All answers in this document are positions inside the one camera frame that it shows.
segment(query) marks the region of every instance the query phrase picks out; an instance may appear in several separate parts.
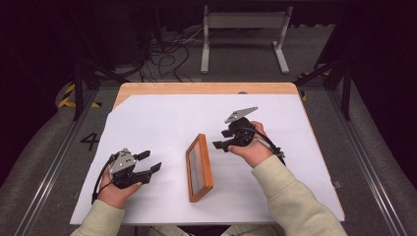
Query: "beige sleeve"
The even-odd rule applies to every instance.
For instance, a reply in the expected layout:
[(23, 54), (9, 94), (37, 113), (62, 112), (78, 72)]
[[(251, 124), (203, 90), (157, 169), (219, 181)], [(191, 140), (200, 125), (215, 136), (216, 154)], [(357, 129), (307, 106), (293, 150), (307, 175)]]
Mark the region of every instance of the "beige sleeve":
[(123, 209), (95, 200), (82, 225), (71, 236), (115, 236), (119, 231), (123, 216)]
[(275, 155), (256, 166), (252, 173), (267, 197), (270, 213), (286, 236), (346, 235), (334, 214)]

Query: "table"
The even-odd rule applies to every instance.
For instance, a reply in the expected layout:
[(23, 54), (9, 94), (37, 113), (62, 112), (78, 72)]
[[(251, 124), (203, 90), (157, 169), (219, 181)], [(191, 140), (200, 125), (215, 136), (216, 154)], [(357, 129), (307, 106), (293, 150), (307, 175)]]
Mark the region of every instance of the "table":
[[(109, 114), (71, 223), (80, 224), (90, 207), (90, 190), (109, 154), (151, 150), (140, 169), (162, 162), (159, 172), (126, 204), (123, 223), (201, 225), (275, 223), (251, 168), (230, 152), (215, 149), (222, 122), (236, 109), (257, 105), (248, 119), (262, 121), (268, 136), (286, 153), (295, 176), (344, 220), (335, 190), (297, 88), (291, 83), (124, 84)], [(185, 150), (197, 133), (208, 140), (214, 188), (198, 203), (188, 200)]]

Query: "white paper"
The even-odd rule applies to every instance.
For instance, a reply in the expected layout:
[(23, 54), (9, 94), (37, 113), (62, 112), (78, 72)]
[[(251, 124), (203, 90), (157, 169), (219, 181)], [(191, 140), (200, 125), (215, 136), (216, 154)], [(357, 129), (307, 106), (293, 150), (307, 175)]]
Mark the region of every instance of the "white paper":
[[(128, 148), (133, 154), (150, 150), (135, 172), (162, 162), (150, 183), (125, 205), (123, 223), (234, 224), (274, 222), (252, 168), (239, 156), (215, 149), (225, 141), (224, 120), (234, 110), (258, 106), (247, 115), (264, 124), (268, 137), (285, 153), (287, 167), (344, 220), (337, 194), (297, 94), (133, 95), (108, 118), (95, 158), (74, 210), (71, 224), (81, 224), (90, 209), (97, 176), (112, 153)], [(197, 136), (206, 134), (213, 189), (190, 203), (185, 151)]]

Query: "metal bar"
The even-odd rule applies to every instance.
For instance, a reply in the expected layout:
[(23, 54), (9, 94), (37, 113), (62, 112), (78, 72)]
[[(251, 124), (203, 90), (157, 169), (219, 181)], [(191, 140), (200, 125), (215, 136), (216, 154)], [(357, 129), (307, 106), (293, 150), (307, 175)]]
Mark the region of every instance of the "metal bar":
[(333, 90), (328, 90), (328, 95), (330, 97), (330, 100), (332, 101), (335, 110), (337, 111), (338, 117), (342, 122), (345, 131), (349, 136), (352, 145), (355, 147), (355, 150), (357, 152), (357, 155), (355, 155), (356, 160), (358, 161), (359, 166), (365, 175), (365, 178), (375, 197), (375, 200), (381, 209), (384, 219), (387, 222), (389, 230), (391, 231), (392, 235), (407, 235), (400, 219), (398, 218), (398, 215), (395, 212), (395, 209), (392, 206), (392, 203), (389, 200), (386, 189), (381, 183), (380, 178), (378, 177), (367, 153), (365, 152), (365, 149), (363, 148), (359, 140), (355, 128), (353, 127), (350, 121), (346, 121), (344, 119), (343, 113), (341, 109), (339, 109), (338, 107), (338, 104), (340, 104), (340, 98)]
[[(91, 104), (93, 103), (96, 94), (96, 90), (89, 91), (85, 107), (91, 107)], [(58, 178), (59, 172), (61, 171), (62, 166), (64, 165), (70, 145), (78, 130), (80, 129), (81, 124), (83, 124), (83, 120), (86, 118), (88, 111), (88, 109), (85, 109), (80, 114), (79, 119), (77, 121), (73, 121), (73, 123), (71, 124), (70, 129), (68, 130), (61, 147), (58, 149), (58, 152), (56, 153), (54, 160), (49, 166), (49, 169), (46, 172), (45, 177), (40, 182), (39, 188), (37, 189), (37, 192), (34, 195), (33, 200), (31, 201), (30, 206), (28, 207), (28, 210), (25, 213), (25, 216), (19, 224), (19, 227), (15, 232), (15, 236), (30, 234), (31, 229), (37, 217), (39, 216), (40, 211), (42, 210), (43, 205), (45, 204), (49, 196), (49, 193), (51, 192), (52, 187), (55, 184), (56, 179)]]

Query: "orange picture frame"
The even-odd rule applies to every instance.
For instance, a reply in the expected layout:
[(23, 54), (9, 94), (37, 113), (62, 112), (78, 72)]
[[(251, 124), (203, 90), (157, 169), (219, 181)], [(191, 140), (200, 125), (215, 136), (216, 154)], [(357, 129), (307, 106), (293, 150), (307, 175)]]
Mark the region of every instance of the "orange picture frame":
[(206, 135), (198, 134), (185, 156), (190, 203), (196, 203), (213, 188)]

